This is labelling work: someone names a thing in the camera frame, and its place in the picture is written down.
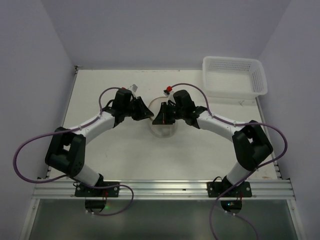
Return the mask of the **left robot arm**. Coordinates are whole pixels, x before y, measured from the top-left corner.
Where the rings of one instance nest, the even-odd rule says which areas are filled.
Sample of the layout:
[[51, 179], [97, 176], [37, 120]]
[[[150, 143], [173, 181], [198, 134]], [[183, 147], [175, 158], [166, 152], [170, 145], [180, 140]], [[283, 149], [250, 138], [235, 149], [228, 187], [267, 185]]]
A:
[[140, 96], [136, 97], [131, 90], [124, 88], [119, 88], [105, 107], [99, 107], [98, 115], [74, 130], [57, 128], [45, 156], [48, 166], [94, 188], [101, 187], [103, 176], [85, 164], [87, 144], [118, 126], [126, 117], [141, 121], [154, 115]]

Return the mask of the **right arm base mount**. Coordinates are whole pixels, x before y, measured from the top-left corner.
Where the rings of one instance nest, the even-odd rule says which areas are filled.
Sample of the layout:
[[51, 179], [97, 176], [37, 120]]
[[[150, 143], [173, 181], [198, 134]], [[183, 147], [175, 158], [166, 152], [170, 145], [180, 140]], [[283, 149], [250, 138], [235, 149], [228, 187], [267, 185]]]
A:
[[221, 200], [220, 205], [224, 211], [231, 214], [238, 214], [243, 207], [243, 198], [251, 198], [253, 196], [251, 185], [248, 181], [244, 181], [233, 186], [225, 176], [214, 178], [206, 183], [206, 190], [209, 198], [218, 198], [222, 193], [222, 198], [231, 198], [231, 200]]

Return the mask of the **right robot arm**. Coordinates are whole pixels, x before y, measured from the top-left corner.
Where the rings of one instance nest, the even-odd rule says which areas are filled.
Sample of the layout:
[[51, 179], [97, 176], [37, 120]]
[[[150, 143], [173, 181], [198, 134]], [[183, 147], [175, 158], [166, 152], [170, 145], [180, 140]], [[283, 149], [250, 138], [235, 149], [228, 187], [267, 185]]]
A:
[[173, 92], [166, 89], [164, 94], [168, 100], [161, 103], [153, 125], [173, 125], [176, 120], [183, 120], [189, 126], [210, 131], [233, 143], [236, 164], [220, 183], [212, 184], [217, 193], [235, 185], [273, 152], [267, 135], [256, 121], [245, 126], [228, 124], [227, 119], [211, 116], [207, 107], [196, 106], [186, 90]]

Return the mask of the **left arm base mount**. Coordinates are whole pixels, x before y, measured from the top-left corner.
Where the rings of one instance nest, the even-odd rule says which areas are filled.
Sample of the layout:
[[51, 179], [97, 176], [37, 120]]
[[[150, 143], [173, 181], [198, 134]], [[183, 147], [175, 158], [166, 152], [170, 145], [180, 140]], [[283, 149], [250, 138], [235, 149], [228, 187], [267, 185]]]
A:
[[101, 198], [101, 200], [85, 200], [84, 207], [87, 211], [99, 213], [107, 206], [108, 198], [117, 198], [119, 195], [119, 188], [103, 188], [95, 189], [91, 187], [84, 186], [82, 183], [74, 182], [73, 186], [75, 187], [75, 197], [79, 198]]

